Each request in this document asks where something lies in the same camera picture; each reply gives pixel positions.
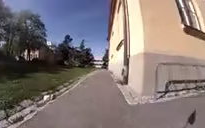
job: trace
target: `stone curb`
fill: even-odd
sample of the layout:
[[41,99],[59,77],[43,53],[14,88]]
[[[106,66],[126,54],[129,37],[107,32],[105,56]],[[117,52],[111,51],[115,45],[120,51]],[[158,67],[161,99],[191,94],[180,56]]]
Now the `stone curb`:
[[190,92],[182,91],[179,93],[170,93],[161,99],[156,99],[155,97],[151,97],[151,96],[140,97],[139,95],[137,95],[137,93],[135,93],[135,91],[129,85],[120,84],[120,81],[112,73],[111,73],[111,77],[113,78],[115,84],[117,85],[121,93],[123,94],[125,101],[129,105],[168,102],[168,101],[179,99],[179,98],[205,96],[204,90],[203,91],[191,90]]
[[93,71],[87,75],[69,80],[63,85],[58,86],[54,90],[41,93],[40,96],[35,97],[33,100],[27,99],[19,103],[12,109],[0,110],[0,128],[16,128],[32,118],[38,111],[43,109],[48,103],[53,102],[56,98],[66,94],[89,76],[93,75]]

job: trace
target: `grass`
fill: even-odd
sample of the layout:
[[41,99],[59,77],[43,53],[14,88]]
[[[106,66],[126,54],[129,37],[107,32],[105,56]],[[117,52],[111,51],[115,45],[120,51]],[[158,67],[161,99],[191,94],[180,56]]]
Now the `grass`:
[[41,67],[31,64],[0,64],[0,109],[91,72],[92,68]]

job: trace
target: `blue sky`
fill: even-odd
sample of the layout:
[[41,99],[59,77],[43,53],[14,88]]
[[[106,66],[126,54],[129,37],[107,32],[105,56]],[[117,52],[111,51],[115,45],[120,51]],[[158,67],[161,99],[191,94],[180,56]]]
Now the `blue sky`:
[[78,46],[82,39],[95,58],[107,48],[107,24],[110,0],[4,0],[13,11],[24,9],[38,13],[46,25],[48,40],[59,43],[66,34]]

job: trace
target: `sidewalk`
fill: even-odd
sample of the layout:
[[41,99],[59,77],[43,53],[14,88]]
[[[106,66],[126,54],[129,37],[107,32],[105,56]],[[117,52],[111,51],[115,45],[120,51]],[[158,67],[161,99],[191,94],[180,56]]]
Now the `sidewalk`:
[[99,71],[20,128],[183,128],[196,109],[205,128],[205,97],[130,106],[107,71]]

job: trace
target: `building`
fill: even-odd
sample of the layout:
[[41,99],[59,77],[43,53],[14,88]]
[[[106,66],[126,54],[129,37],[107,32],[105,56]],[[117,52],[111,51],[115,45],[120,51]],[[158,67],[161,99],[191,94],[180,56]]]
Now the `building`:
[[[47,45],[41,46],[40,49],[37,50],[32,50],[30,52],[30,60],[33,59],[38,59],[38,60],[43,60],[47,61],[48,63],[55,63],[55,53],[54,53],[54,48],[52,47],[51,42],[47,42]],[[28,53],[27,50],[24,51],[23,57],[25,60],[28,60]]]
[[205,0],[112,0],[108,41],[109,70],[141,99],[205,89]]

